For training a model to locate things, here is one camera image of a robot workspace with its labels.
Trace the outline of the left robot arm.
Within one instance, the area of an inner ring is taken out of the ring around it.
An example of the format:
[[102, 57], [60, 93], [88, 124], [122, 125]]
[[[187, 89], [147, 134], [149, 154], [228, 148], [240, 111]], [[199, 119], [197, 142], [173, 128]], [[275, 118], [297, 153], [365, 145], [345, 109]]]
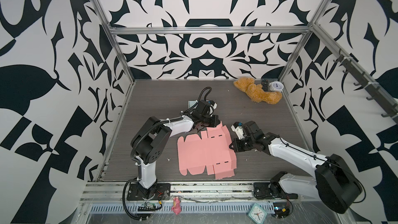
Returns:
[[199, 100], [178, 117], [148, 118], [131, 141], [130, 157], [138, 166], [137, 185], [141, 189], [149, 190], [157, 184], [156, 161], [169, 138], [193, 129], [216, 127], [220, 124], [218, 116], [214, 114], [216, 108], [217, 103], [213, 100]]

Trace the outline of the light blue paper box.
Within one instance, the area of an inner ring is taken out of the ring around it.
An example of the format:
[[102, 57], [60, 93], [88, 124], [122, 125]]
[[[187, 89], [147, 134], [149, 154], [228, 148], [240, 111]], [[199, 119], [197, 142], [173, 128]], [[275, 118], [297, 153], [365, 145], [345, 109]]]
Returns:
[[188, 108], [196, 108], [198, 104], [198, 100], [190, 100], [188, 101]]

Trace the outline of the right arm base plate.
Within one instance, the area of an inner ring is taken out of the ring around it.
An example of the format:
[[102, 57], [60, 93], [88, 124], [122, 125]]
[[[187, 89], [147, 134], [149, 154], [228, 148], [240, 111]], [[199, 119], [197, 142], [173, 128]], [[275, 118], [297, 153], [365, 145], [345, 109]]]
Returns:
[[282, 190], [278, 183], [254, 183], [254, 197], [258, 200], [284, 199], [296, 200], [298, 194], [288, 194]]

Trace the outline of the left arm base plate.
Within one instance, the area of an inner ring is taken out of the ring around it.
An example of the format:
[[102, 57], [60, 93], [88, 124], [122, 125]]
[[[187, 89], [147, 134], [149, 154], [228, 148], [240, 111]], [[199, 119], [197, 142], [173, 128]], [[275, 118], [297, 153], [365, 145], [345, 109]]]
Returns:
[[171, 184], [155, 183], [149, 189], [144, 188], [140, 183], [132, 183], [127, 191], [128, 201], [157, 200], [158, 196], [170, 193]]

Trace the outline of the pink paper box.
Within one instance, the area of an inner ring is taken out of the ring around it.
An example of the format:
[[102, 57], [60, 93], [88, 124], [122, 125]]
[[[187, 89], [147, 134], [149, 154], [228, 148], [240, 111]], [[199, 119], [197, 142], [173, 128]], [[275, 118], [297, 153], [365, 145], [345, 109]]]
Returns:
[[230, 149], [232, 139], [227, 126], [219, 124], [200, 134], [190, 134], [177, 140], [179, 172], [199, 175], [207, 172], [215, 179], [233, 177], [237, 168], [235, 152]]

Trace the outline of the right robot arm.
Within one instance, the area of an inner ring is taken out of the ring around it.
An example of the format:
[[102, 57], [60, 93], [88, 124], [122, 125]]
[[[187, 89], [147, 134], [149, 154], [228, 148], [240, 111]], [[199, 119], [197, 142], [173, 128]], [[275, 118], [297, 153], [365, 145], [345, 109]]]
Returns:
[[325, 156], [298, 147], [277, 134], [264, 133], [254, 121], [235, 122], [231, 130], [236, 138], [230, 144], [235, 153], [257, 150], [283, 159], [305, 171], [307, 176], [279, 172], [269, 183], [255, 183], [257, 199], [296, 199], [306, 196], [320, 200], [330, 210], [344, 214], [365, 194], [362, 183], [339, 155]]

